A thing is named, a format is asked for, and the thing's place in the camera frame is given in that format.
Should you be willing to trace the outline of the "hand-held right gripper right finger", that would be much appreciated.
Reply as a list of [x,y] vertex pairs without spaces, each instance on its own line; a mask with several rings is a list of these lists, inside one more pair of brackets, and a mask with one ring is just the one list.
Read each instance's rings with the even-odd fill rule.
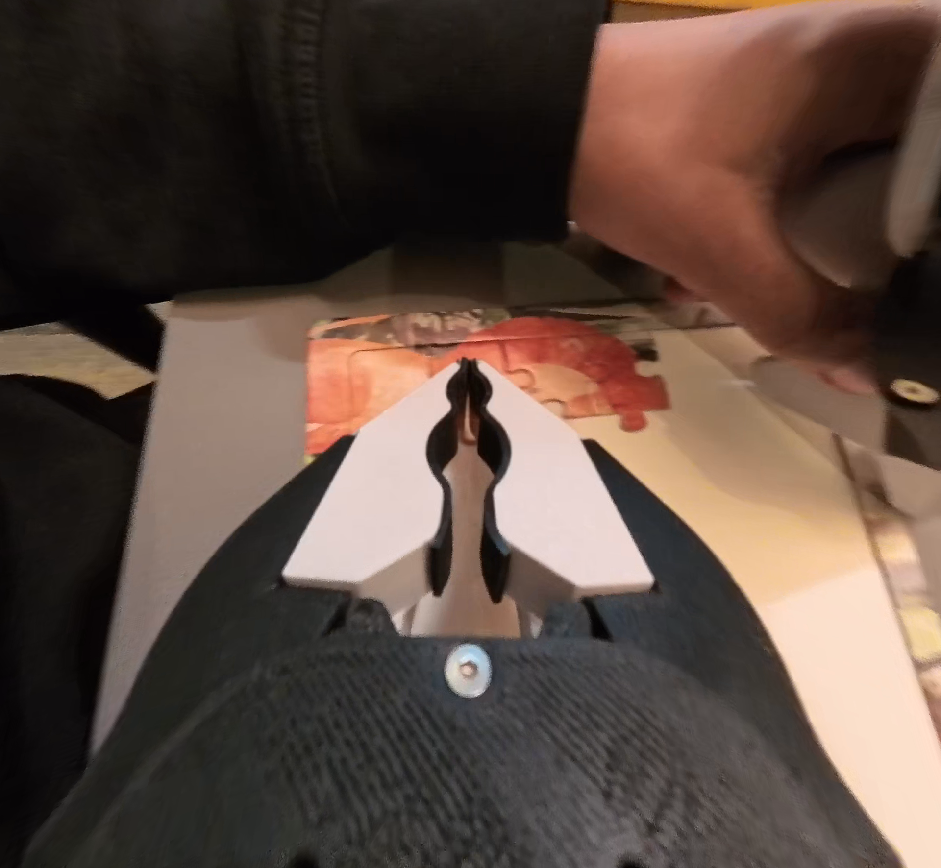
[[481,573],[493,603],[544,617],[555,603],[649,592],[651,569],[587,443],[482,360],[469,362],[484,496]]

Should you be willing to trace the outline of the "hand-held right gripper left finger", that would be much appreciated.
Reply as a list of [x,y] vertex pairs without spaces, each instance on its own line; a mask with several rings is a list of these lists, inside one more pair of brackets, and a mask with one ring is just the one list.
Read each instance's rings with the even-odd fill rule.
[[293,587],[346,592],[391,614],[441,596],[453,562],[453,493],[468,359],[443,368],[344,441],[345,454],[282,570]]

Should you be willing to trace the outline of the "joined orange puzzle pieces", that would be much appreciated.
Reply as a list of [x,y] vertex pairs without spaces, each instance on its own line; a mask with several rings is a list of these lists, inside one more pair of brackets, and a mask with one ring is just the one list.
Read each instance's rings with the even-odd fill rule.
[[650,338],[624,341],[582,318],[506,309],[381,314],[319,322],[308,333],[305,456],[316,458],[463,359],[498,370],[574,420],[615,416],[637,432],[669,409]]

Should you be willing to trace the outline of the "puzzle frame tray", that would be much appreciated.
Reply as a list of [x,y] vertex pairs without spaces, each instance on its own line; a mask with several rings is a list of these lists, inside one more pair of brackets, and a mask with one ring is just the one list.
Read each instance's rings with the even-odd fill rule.
[[751,374],[759,347],[711,308],[658,303],[642,281],[630,297],[533,304],[404,299],[338,306],[319,322],[381,314],[506,309],[582,318],[624,341],[652,339],[669,409],[637,432],[618,419],[564,419],[587,449],[639,546],[651,591],[555,603],[544,617],[493,603],[481,573],[484,496],[492,477],[467,404],[453,461],[453,562],[441,596],[391,614],[406,636],[534,641],[549,613],[584,607],[607,639],[637,635],[652,651],[679,635],[679,659],[713,690],[733,668],[756,681],[763,662],[798,703],[799,730],[821,744],[904,866],[939,866],[939,619],[906,518],[866,481],[860,453],[835,424],[796,424]]

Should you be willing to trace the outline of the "person's left forearm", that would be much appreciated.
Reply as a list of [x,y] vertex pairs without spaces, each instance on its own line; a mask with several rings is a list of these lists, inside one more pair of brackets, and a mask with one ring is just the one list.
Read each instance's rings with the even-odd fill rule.
[[2,320],[546,241],[612,0],[1,0]]

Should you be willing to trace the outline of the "person's left hand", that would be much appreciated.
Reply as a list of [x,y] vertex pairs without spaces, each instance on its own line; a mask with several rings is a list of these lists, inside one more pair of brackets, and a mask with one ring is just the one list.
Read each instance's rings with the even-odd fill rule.
[[812,271],[783,199],[829,157],[897,139],[939,0],[844,0],[596,37],[570,218],[837,389],[877,391],[872,307]]

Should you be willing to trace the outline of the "person's dark pants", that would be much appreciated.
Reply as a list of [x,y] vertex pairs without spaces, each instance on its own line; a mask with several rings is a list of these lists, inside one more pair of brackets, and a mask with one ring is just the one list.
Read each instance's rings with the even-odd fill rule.
[[2,866],[87,763],[152,389],[2,376]]

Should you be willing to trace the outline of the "grey fabric chair seat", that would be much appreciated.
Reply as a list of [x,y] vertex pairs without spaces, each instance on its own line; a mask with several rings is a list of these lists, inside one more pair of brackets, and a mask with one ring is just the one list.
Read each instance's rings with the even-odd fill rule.
[[88,387],[107,399],[150,385],[154,374],[55,324],[1,333],[1,373]]

